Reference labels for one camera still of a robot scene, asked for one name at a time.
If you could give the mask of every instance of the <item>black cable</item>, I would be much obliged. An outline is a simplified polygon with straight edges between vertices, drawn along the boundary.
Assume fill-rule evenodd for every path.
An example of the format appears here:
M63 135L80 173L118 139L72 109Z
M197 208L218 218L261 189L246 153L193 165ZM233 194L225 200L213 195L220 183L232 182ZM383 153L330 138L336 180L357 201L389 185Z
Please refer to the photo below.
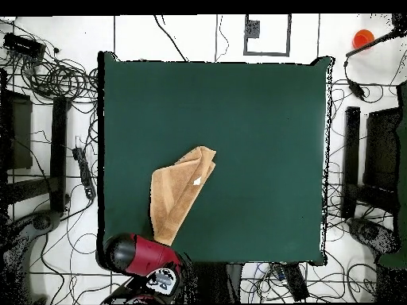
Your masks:
M393 94L394 96L397 96L397 94L394 94L394 93L390 90L390 88L391 88L391 85L393 84L394 80L396 79L396 77L397 77L397 75L398 75L398 72L399 72L399 70L400 70L401 65L402 65L402 64L404 65L403 61L404 61L404 58L405 58L405 54L406 54L406 53L407 53L407 49L405 50L403 56L401 57L401 60L400 60L400 63L398 64L398 68L397 68L397 70L396 70L396 73L394 74L394 77L393 77L393 79L392 79L391 82L390 82L389 91L390 91L390 93Z
M45 262L45 260L44 260L44 251L45 251L45 248L46 248L47 244L48 244L48 233L45 235L45 244L44 244L44 246L42 247L40 259L42 260L42 263L45 265L45 267L47 267L49 270L55 272L56 274L58 274L58 275L62 278L62 284L60 285L60 287L58 288L58 291L55 293L55 295L54 295L54 296L52 297L52 299L51 299L50 305L52 305L52 304L54 303L54 300L55 300L56 296L59 294L60 290L62 289L62 287L63 287L64 284L65 284L65 278L64 278L64 276L61 275L57 270L55 270L54 268L51 268L51 267Z
M220 59L223 55L226 55L226 54L227 54L227 50L229 49L229 40L223 35L222 30L221 30L221 28L222 28L222 20L223 20L223 15L222 15L222 17L220 18L219 32L220 32L220 35L222 35L222 37L226 40L226 42L227 42L227 47L226 47L225 52L224 52L223 54L220 54L220 55L216 58L216 62L218 62L218 59Z
M372 268L370 265L368 265L368 264L366 264L366 263L356 263L356 264L353 264L353 265L347 270L347 274L346 274L346 277L347 277L347 287L348 287L348 289L349 289L349 292L351 293L352 299L353 299L356 303L358 303L358 301L356 300L356 298L355 298L355 296L353 295L353 292L352 292L353 289L352 289L352 287L351 287L351 282L350 282L350 273L351 273L351 270L352 270L353 268L358 267L358 266L364 266L364 267L367 267L367 268L369 268L370 270L373 270L374 272L376 272L376 269Z
M157 20L157 15L153 15L153 16L154 16L154 20L156 21L158 27L160 27L160 29L165 33L165 35L166 35L167 37L169 37L169 39L171 40L172 44L174 44L174 47L176 48L176 50L177 50L177 51L179 52L179 54L181 55L182 60L184 60L185 62L187 62L187 59L185 59L184 55L182 55L182 52L181 52L181 51L179 50L179 48L176 46L176 43L174 42L174 40L172 39L172 37L167 33L167 31L166 31L164 28L162 28L162 26L160 25L160 22L158 22L158 20Z
M112 285L117 285L118 287L120 287L120 284L117 284L117 283L113 283ZM74 302L72 305L76 305L76 304L79 305L79 303L78 303L79 298L80 298L84 293L86 293L86 292L100 291L100 290L106 289L106 288L108 288L108 287L110 287L110 284L108 284L106 287L82 291L82 292L80 293L80 295L78 296L78 298L75 300L75 302Z

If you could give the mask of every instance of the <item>orange cup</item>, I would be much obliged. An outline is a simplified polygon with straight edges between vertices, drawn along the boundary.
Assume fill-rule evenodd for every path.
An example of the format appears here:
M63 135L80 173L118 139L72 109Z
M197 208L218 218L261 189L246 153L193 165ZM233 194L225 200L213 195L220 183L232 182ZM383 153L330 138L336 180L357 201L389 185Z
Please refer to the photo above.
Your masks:
M352 45L353 48L357 49L372 41L374 41L373 33L370 30L362 29L355 34Z

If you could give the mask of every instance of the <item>green table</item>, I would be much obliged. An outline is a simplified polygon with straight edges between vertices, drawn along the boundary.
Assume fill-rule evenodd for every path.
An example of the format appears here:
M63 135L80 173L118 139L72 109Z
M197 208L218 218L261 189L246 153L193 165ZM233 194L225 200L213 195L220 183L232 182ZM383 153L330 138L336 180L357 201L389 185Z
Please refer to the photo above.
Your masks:
M103 239L152 238L153 171L204 145L217 151L216 167L172 247L194 261L320 261L331 62L119 62L105 53Z

